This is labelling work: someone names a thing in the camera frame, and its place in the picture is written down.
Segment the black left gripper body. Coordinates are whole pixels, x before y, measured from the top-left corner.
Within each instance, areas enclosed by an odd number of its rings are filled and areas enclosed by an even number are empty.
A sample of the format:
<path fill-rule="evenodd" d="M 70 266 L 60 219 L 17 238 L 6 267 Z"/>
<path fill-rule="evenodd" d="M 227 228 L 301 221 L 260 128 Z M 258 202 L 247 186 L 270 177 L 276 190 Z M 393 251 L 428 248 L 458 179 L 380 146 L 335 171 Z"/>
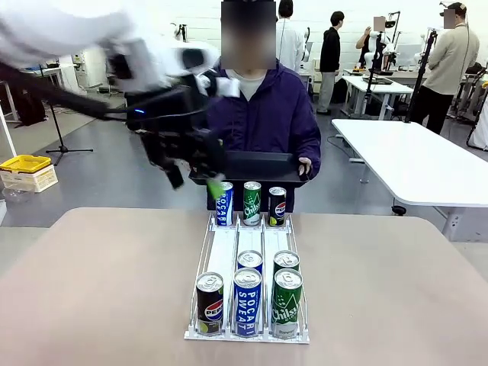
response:
<path fill-rule="evenodd" d="M 220 167 L 220 142 L 208 129 L 144 131 L 140 137 L 148 160 L 160 168 L 175 159 L 184 160 L 193 167 Z"/>

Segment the person's left hand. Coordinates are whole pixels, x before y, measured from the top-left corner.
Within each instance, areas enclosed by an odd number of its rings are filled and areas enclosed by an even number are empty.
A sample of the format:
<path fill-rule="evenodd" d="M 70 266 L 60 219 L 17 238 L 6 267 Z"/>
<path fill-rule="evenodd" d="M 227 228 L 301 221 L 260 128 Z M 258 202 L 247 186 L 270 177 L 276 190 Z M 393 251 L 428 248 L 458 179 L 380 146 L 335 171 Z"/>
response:
<path fill-rule="evenodd" d="M 313 171 L 313 164 L 312 161 L 307 157 L 299 157 L 298 158 L 298 175 L 301 181 L 308 181 L 310 180 L 310 175 Z"/>

